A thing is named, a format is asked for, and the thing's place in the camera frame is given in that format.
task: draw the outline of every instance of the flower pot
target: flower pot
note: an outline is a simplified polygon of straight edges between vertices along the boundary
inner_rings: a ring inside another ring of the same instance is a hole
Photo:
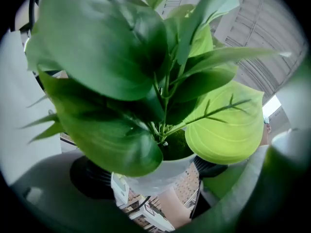
[[[183,159],[163,161],[152,173],[141,177],[126,177],[125,180],[135,193],[156,196],[177,181],[178,177],[190,167],[195,156],[194,153]]]
[[[196,154],[186,143],[185,131],[179,130],[166,138],[160,146],[164,161],[150,174],[142,177],[126,177],[130,188],[138,194],[155,196],[168,189],[193,162]]]

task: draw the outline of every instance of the ceiling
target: ceiling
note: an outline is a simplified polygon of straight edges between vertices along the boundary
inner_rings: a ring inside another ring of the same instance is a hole
[[[157,11],[164,18],[185,3],[199,0],[165,0]],[[227,46],[260,47],[291,52],[290,57],[272,56],[238,62],[235,78],[265,92],[265,103],[301,63],[307,41],[293,15],[281,0],[240,0],[240,7],[211,22],[212,33]]]

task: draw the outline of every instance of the plant stem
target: plant stem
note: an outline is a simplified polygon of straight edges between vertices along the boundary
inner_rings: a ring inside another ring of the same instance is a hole
[[[161,140],[160,140],[161,143],[163,143],[163,141],[164,141],[167,105],[169,104],[169,97],[168,97],[168,95],[169,95],[169,84],[170,84],[170,73],[167,72],[166,77],[165,77],[165,88],[164,88],[164,119],[163,119],[163,124],[161,127]]]
[[[180,67],[179,72],[178,72],[178,75],[177,75],[177,79],[179,79],[179,77],[180,77],[181,75],[183,75],[184,70],[185,70],[185,67],[186,67],[186,64],[183,64],[183,65]],[[174,86],[173,86],[173,88],[172,88],[172,90],[171,90],[171,92],[170,92],[169,98],[171,98],[171,97],[174,95],[174,93],[175,93],[177,87],[179,86],[179,84],[180,84],[180,81],[178,81],[178,82],[176,82],[176,83],[174,84]]]
[[[159,92],[159,85],[158,85],[158,83],[157,83],[157,78],[156,78],[156,73],[155,73],[155,72],[154,72],[153,85],[154,85],[155,92],[156,92],[157,96],[160,98],[160,97],[161,97],[161,94],[160,94],[160,92]]]
[[[203,116],[197,117],[196,119],[193,119],[193,120],[191,120],[191,121],[189,121],[189,122],[180,123],[180,124],[176,125],[175,127],[173,127],[173,128],[172,128],[170,131],[168,131],[166,134],[164,134],[164,136],[169,136],[170,134],[173,134],[173,133],[175,133],[176,131],[178,131],[178,130],[180,130],[180,129],[186,127],[187,125],[192,124],[192,123],[194,123],[194,122],[196,122],[196,121],[198,121],[198,120],[201,120],[201,119],[204,119],[204,118],[207,118],[207,119],[208,119],[208,117],[210,117],[211,115],[216,114],[216,113],[218,113],[218,112],[221,112],[221,111],[224,111],[224,110],[227,110],[227,109],[230,109],[230,108],[239,109],[239,108],[235,108],[235,107],[238,106],[238,105],[240,105],[240,104],[242,104],[242,103],[246,103],[246,102],[249,102],[249,101],[250,101],[250,99],[248,99],[248,100],[242,100],[242,101],[239,101],[239,102],[237,102],[237,103],[233,103],[233,104],[230,104],[230,105],[227,105],[227,106],[223,106],[223,107],[218,108],[218,109],[216,109],[216,110],[214,110],[214,111],[212,111],[212,112],[210,112],[210,113],[204,114]]]
[[[159,134],[159,132],[157,131],[157,129],[156,129],[155,125],[153,124],[153,122],[148,122],[148,123],[146,123],[146,125],[147,125],[148,129],[149,129],[154,135],[161,136],[161,135]]]

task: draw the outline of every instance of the white pot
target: white pot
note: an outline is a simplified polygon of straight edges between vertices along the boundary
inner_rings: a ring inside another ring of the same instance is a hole
[[[137,194],[156,196],[167,190],[193,162],[196,154],[174,161],[162,161],[150,174],[141,177],[125,177],[130,188]]]

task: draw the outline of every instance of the moss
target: moss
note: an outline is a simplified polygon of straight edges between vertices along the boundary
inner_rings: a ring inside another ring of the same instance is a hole
[[[187,145],[184,130],[179,130],[174,134],[171,134],[165,139],[165,141],[168,145],[160,146],[164,161],[179,160],[193,154]]]

